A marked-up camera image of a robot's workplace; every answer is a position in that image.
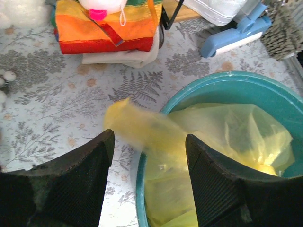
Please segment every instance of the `beige cloth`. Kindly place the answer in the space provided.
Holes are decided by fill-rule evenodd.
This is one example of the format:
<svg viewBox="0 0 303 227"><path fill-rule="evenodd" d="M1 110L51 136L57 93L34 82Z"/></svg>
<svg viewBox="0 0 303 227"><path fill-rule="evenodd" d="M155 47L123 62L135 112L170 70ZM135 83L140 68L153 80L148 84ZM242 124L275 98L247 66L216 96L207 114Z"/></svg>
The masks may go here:
<svg viewBox="0 0 303 227"><path fill-rule="evenodd" d="M108 53L85 53L83 55L82 64L121 63L137 69L142 68L156 60L159 51L159 42L159 28L157 28L153 44L149 52L132 50Z"/></svg>

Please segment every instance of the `wooden surface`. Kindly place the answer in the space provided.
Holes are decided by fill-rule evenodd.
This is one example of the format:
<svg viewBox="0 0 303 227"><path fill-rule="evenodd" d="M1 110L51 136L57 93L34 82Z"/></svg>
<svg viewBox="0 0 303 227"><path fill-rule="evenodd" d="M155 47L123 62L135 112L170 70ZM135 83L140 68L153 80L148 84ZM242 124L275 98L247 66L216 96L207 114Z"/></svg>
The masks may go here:
<svg viewBox="0 0 303 227"><path fill-rule="evenodd" d="M176 0L163 0L163 6L166 10L166 13L169 17L169 19L171 19L173 13L175 12L175 9L178 5L178 2ZM196 19L199 18L200 15L197 14L196 12L194 12L193 10L191 10L190 8L186 7L185 5L183 5L175 19L174 22L180 22L180 21L184 21L184 20L191 20L191 19Z"/></svg>

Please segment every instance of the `folded cloth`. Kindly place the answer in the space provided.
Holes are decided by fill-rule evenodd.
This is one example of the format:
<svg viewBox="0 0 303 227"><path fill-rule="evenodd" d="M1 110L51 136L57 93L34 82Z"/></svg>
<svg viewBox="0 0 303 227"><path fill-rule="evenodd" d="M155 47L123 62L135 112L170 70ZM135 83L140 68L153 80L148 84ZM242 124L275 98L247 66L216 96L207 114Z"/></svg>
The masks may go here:
<svg viewBox="0 0 303 227"><path fill-rule="evenodd" d="M103 53L139 50L149 52L158 27L162 0L128 0L120 12L94 21L77 0L58 0L55 7L55 28L63 54Z"/></svg>
<svg viewBox="0 0 303 227"><path fill-rule="evenodd" d="M159 29L157 28L149 52L133 50L108 53L85 53L83 55L82 64L121 63L137 69L142 68L156 60L159 51L159 42Z"/></svg>

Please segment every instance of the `yellow trash bag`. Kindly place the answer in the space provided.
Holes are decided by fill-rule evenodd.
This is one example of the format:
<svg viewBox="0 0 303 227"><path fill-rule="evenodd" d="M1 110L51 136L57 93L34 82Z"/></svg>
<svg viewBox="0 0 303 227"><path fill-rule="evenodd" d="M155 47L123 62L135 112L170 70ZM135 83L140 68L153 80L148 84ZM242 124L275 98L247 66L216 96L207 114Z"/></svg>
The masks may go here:
<svg viewBox="0 0 303 227"><path fill-rule="evenodd" d="M104 128L147 154L146 213L151 227L198 227L185 151L192 133L213 149L264 173L294 162L289 132L255 105L198 104L164 116L133 105L111 105Z"/></svg>

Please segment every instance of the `blurred yellow object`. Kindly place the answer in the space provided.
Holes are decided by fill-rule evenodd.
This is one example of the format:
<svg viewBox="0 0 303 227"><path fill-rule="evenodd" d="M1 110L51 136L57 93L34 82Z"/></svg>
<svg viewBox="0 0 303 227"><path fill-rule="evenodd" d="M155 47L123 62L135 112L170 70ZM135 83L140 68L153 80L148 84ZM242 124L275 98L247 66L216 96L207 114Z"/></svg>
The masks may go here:
<svg viewBox="0 0 303 227"><path fill-rule="evenodd" d="M126 99L108 108L104 129L147 155L144 195L152 227L198 227L185 150L190 133L267 174L280 175L294 162L287 129L255 105L197 104L167 117Z"/></svg>

